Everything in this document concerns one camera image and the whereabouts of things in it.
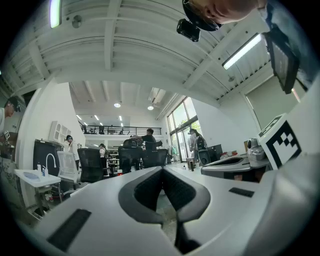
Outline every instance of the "balcony railing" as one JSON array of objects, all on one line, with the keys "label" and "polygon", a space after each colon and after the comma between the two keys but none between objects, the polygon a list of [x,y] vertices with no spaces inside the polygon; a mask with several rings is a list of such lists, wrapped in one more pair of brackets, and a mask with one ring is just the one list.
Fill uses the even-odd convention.
[{"label": "balcony railing", "polygon": [[153,130],[153,135],[161,135],[159,127],[131,127],[131,126],[98,126],[98,125],[80,125],[84,134],[97,135],[146,135],[147,129]]}]

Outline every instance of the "black rectangular slot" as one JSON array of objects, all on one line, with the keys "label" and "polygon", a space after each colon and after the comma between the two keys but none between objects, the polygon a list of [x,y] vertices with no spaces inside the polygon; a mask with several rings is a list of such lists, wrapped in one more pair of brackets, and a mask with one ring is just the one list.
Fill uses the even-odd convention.
[{"label": "black rectangular slot", "polygon": [[47,241],[66,252],[72,241],[75,239],[81,228],[87,222],[90,211],[77,209],[58,229],[55,231]]},{"label": "black rectangular slot", "polygon": [[250,190],[245,190],[245,189],[241,189],[238,187],[233,187],[229,190],[229,192],[231,193],[235,193],[244,197],[248,197],[248,198],[252,198],[252,196],[254,195],[255,192],[250,191]]}]

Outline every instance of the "person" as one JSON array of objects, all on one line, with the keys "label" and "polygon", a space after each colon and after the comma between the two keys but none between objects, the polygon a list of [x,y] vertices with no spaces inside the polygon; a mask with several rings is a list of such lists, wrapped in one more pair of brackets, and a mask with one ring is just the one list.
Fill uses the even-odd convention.
[{"label": "person", "polygon": [[297,78],[309,88],[320,69],[317,54],[301,26],[277,0],[182,0],[188,19],[198,28],[215,31],[222,24],[244,19],[258,10],[270,30],[279,29],[293,54],[299,60]]},{"label": "person", "polygon": [[194,162],[196,163],[199,159],[198,156],[198,147],[197,147],[197,140],[198,138],[202,138],[204,140],[205,146],[207,146],[207,143],[204,139],[204,137],[196,130],[196,129],[190,129],[189,131],[190,136],[190,151],[192,152],[192,157],[194,157]]},{"label": "person", "polygon": [[145,144],[145,150],[146,151],[157,151],[156,139],[153,136],[153,134],[154,134],[154,130],[149,128],[148,130],[146,130],[145,136],[132,136],[132,137],[130,137],[130,140],[142,140],[144,142],[151,142],[151,143]]},{"label": "person", "polygon": [[20,105],[16,97],[9,98],[4,107],[0,108],[0,142],[4,142],[6,139],[3,136],[3,132],[5,131],[5,119],[11,118],[15,112],[20,112]]},{"label": "person", "polygon": [[69,153],[72,153],[74,156],[75,164],[76,164],[76,169],[79,170],[79,155],[78,155],[78,145],[74,141],[71,135],[67,135],[65,140],[69,142]]},{"label": "person", "polygon": [[107,168],[107,154],[108,154],[108,152],[107,152],[106,146],[103,143],[101,143],[100,144],[100,159],[101,159],[103,169]]}]

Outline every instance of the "faucet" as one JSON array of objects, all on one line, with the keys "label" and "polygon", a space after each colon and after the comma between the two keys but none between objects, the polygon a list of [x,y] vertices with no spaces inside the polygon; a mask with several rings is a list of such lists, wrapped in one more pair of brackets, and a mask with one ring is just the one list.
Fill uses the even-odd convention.
[{"label": "faucet", "polygon": [[55,157],[54,157],[54,155],[53,154],[51,154],[51,153],[49,153],[47,156],[46,156],[46,159],[45,159],[45,168],[46,169],[48,169],[48,156],[52,156],[52,158],[53,158],[53,162],[54,162],[54,168],[56,168],[57,166],[56,166],[56,159],[55,159]]}]

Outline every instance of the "white office chair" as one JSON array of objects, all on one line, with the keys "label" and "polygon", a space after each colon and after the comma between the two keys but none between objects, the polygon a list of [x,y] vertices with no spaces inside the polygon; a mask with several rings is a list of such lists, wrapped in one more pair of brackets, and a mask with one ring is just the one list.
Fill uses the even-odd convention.
[{"label": "white office chair", "polygon": [[64,151],[58,151],[57,154],[60,163],[58,177],[62,181],[73,185],[73,189],[63,193],[64,197],[69,197],[71,193],[76,191],[76,184],[80,181],[79,171],[77,170],[74,154]]}]

